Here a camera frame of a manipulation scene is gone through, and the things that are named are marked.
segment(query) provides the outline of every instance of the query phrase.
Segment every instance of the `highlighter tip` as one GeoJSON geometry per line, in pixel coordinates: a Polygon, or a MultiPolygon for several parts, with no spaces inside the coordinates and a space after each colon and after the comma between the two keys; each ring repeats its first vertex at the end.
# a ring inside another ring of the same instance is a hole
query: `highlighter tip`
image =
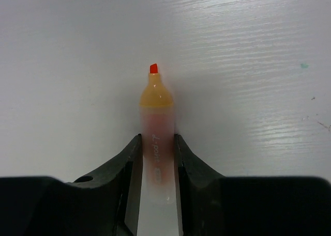
{"type": "Polygon", "coordinates": [[[149,73],[158,73],[157,64],[153,64],[149,67],[149,73]]]}

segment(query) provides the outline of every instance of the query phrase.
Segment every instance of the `highlighter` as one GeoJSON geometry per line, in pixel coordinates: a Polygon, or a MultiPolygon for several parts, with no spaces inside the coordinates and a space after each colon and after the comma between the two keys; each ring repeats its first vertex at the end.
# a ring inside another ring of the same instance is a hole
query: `highlighter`
{"type": "Polygon", "coordinates": [[[175,198],[174,103],[161,81],[157,64],[150,66],[139,108],[148,195],[152,202],[172,203],[175,198]]]}

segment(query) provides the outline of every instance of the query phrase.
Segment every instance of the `teal spot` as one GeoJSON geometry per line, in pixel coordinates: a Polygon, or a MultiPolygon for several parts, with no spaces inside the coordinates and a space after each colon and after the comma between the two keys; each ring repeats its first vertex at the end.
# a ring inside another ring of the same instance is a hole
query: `teal spot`
{"type": "Polygon", "coordinates": [[[301,63],[300,66],[301,66],[302,69],[306,69],[306,68],[309,67],[309,65],[307,65],[306,63],[301,63]]]}

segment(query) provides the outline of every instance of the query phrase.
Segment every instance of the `wood grain texture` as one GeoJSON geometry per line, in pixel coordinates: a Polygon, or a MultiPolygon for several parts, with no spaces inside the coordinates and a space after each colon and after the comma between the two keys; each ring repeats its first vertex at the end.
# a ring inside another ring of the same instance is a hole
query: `wood grain texture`
{"type": "MultiPolygon", "coordinates": [[[[331,0],[0,0],[0,175],[69,181],[117,154],[139,133],[157,62],[178,132],[211,167],[331,180],[330,10],[331,0]]],[[[174,235],[162,210],[141,235],[174,235]]]]}

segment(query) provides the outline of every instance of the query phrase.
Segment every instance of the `white surface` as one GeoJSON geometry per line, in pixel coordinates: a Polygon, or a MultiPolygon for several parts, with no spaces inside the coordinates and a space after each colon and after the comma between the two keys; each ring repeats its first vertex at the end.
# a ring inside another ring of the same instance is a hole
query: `white surface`
{"type": "MultiPolygon", "coordinates": [[[[331,0],[0,0],[0,175],[72,181],[120,152],[139,133],[157,62],[178,131],[217,171],[331,180],[331,133],[318,124],[331,124],[330,10],[331,0]]],[[[175,235],[174,207],[152,206],[144,187],[141,215],[140,235],[175,235]]]]}

